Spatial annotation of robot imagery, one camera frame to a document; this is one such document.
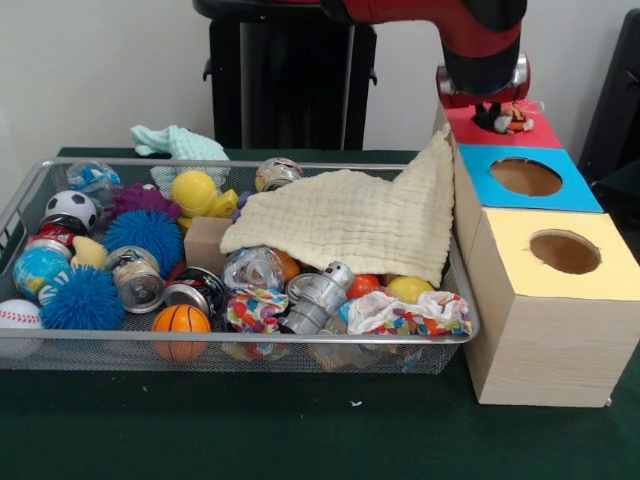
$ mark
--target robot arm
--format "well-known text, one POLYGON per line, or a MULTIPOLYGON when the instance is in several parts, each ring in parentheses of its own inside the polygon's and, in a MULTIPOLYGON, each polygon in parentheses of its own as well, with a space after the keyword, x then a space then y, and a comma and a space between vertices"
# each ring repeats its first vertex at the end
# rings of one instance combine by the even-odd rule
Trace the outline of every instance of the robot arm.
POLYGON ((427 20, 440 32, 445 65, 436 83, 445 107, 523 99, 529 64, 520 54, 527 0, 322 0, 355 23, 427 20))

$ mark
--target round hole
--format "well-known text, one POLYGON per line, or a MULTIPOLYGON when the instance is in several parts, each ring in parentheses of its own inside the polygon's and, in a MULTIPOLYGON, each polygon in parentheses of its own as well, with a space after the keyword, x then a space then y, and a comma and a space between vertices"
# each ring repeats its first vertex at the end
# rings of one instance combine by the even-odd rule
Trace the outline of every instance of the round hole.
POLYGON ((527 158, 504 158, 491 165, 491 173, 507 190, 548 197, 562 188, 562 178, 546 165, 527 158))
POLYGON ((564 273, 583 275, 600 265, 600 253, 589 240, 566 230, 536 233, 530 241, 531 253, 545 264, 564 273))

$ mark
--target red box top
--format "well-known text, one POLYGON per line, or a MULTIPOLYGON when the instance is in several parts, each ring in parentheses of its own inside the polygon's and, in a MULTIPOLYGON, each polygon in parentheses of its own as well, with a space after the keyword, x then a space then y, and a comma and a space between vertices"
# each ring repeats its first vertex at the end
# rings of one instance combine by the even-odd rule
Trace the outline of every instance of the red box top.
POLYGON ((526 115, 534 121, 533 130, 513 135, 491 133, 477 126, 472 120, 475 114, 475 107, 473 106, 447 109, 445 114, 451 124, 453 135, 460 144, 563 148, 543 113, 527 113, 526 115))

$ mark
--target light blue cloth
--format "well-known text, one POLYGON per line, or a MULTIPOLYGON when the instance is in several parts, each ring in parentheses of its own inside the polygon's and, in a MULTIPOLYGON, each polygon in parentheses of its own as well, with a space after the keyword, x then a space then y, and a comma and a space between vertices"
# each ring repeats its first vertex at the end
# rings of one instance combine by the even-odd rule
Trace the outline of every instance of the light blue cloth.
MULTIPOLYGON (((190 132, 186 128, 171 125, 164 130, 150 130, 142 125, 131 129, 131 136, 136 144, 135 150, 143 157, 154 153, 168 153, 174 160, 229 160, 222 145, 202 135, 190 132)), ((169 198, 173 180, 189 167, 153 167, 151 176, 162 194, 169 198)), ((216 182, 218 192, 224 185, 228 168, 205 167, 197 168, 210 175, 216 182)))

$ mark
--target cardboard box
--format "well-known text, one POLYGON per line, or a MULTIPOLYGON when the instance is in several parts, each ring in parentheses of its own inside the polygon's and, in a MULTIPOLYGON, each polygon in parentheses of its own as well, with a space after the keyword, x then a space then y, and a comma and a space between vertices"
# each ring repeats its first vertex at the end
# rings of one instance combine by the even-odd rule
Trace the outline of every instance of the cardboard box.
POLYGON ((608 215, 484 209, 468 272, 480 403, 605 405, 640 338, 640 268, 608 215))
POLYGON ((454 149, 455 228, 465 263, 483 206, 602 213, 564 150, 450 141, 454 149))
POLYGON ((189 267, 200 267, 222 275, 227 256, 220 252, 220 242, 229 218, 195 217, 184 238, 184 252, 189 267))
POLYGON ((459 144, 563 148, 543 113, 526 114, 535 122, 532 131, 517 135, 500 135, 488 132, 473 122, 475 107, 444 110, 441 106, 440 109, 451 124, 453 134, 459 144))

